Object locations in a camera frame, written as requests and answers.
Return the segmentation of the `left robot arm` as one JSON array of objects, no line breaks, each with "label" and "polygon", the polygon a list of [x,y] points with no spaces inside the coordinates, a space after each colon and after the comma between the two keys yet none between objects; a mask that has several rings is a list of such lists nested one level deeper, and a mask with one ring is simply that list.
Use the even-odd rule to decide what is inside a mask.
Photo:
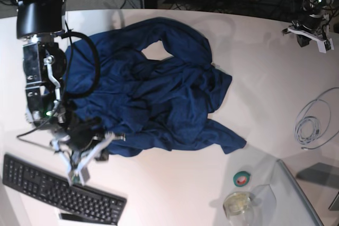
[{"label": "left robot arm", "polygon": [[289,32],[297,36],[301,47],[315,41],[319,52],[326,53],[334,49],[329,37],[329,24],[334,17],[335,0],[302,0],[301,14],[288,27]]}]

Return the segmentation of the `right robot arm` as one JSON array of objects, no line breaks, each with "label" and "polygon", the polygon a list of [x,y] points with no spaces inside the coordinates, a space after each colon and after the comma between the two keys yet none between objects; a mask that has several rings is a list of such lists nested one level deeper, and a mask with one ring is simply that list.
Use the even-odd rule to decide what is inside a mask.
[{"label": "right robot arm", "polygon": [[[23,71],[26,86],[26,119],[33,130],[50,130],[57,145],[71,150],[67,160],[72,164],[98,149],[94,159],[106,161],[109,153],[101,119],[82,120],[72,105],[74,99],[90,96],[100,80],[99,53],[86,35],[68,28],[65,21],[65,0],[15,0],[17,4],[16,37],[24,40]],[[89,88],[80,93],[67,91],[72,57],[55,42],[56,37],[80,38],[89,46],[94,58],[94,78]]]}]

